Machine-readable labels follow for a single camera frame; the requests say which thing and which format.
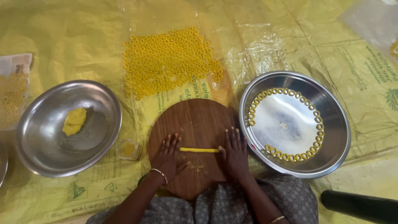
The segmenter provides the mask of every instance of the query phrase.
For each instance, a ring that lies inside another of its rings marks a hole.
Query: round wooden board
[[[181,101],[169,107],[156,121],[149,136],[148,154],[152,163],[161,142],[168,134],[178,133],[181,147],[217,148],[224,145],[224,132],[236,127],[233,113],[225,106],[206,99]],[[175,195],[192,200],[214,183],[225,182],[227,173],[219,166],[220,153],[180,152],[179,164],[190,161],[166,188]]]

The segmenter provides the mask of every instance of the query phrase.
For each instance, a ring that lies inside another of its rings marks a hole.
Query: yellow plastic sheet
[[[296,71],[321,82],[346,109],[352,133],[345,163],[310,180],[317,196],[326,189],[398,199],[398,66],[348,30],[337,17],[346,0],[41,0],[0,2],[0,55],[32,53],[28,103],[65,81],[91,79],[107,85],[123,108],[116,143],[139,142],[140,162],[117,158],[112,147],[98,163],[71,177],[50,179],[27,170],[1,133],[10,167],[0,188],[2,223],[49,223],[119,204],[150,164],[145,152],[158,116],[190,98],[216,100],[235,112],[246,84],[274,70]],[[229,74],[186,84],[142,101],[124,98],[122,41],[130,34],[163,33],[197,25],[211,41],[214,58]],[[258,175],[266,167],[250,158]],[[327,211],[320,223],[365,223]]]

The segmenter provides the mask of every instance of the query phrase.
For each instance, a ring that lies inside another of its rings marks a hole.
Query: yellow dough ring
[[[181,147],[179,150],[183,152],[211,152],[211,153],[220,152],[218,149],[197,149],[197,148],[184,148],[184,147]]]

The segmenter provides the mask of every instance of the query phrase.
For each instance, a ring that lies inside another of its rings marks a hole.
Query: bracelet
[[[153,171],[156,171],[156,172],[160,173],[160,174],[164,177],[164,179],[166,180],[166,185],[167,185],[167,178],[166,178],[166,176],[165,176],[160,170],[155,169],[155,168],[152,168],[152,169],[150,169],[150,170],[151,170],[151,171],[153,170]]]
[[[272,222],[270,222],[269,224],[276,223],[276,222],[278,222],[279,220],[281,220],[283,218],[284,218],[284,216],[278,217],[278,218],[274,219]]]

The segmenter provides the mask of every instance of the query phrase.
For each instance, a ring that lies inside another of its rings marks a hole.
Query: black cylinder
[[[381,224],[398,224],[398,200],[326,190],[322,204],[329,210]]]

